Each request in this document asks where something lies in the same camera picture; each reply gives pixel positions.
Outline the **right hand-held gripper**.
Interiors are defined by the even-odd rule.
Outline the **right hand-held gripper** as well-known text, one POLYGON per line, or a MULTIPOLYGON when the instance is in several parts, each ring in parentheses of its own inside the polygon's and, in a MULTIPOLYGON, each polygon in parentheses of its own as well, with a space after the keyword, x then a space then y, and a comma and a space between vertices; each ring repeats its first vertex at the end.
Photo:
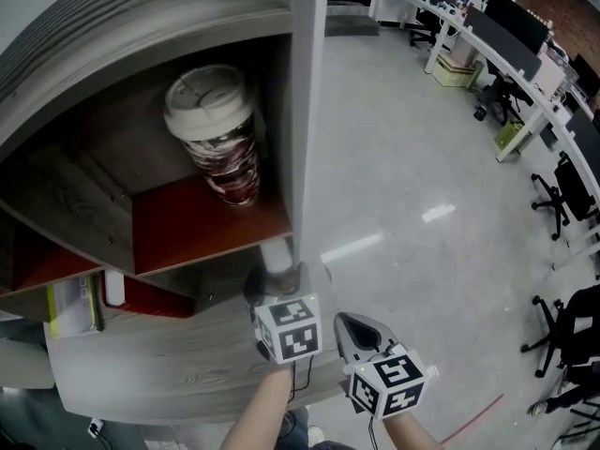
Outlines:
POLYGON ((416 407, 426 389, 426 368, 392 330, 365 315, 339 312, 334 319, 341 387, 354 411, 383 420, 416 407))

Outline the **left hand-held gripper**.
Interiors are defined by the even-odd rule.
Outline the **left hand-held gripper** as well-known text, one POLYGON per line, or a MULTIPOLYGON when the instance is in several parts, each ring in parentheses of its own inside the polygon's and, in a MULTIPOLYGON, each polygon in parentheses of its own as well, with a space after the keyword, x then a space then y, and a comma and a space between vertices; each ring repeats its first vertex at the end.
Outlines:
POLYGON ((243 286, 255 346, 266 360, 291 364, 323 351, 320 300, 299 289, 276 292, 265 271, 253 267, 243 286))

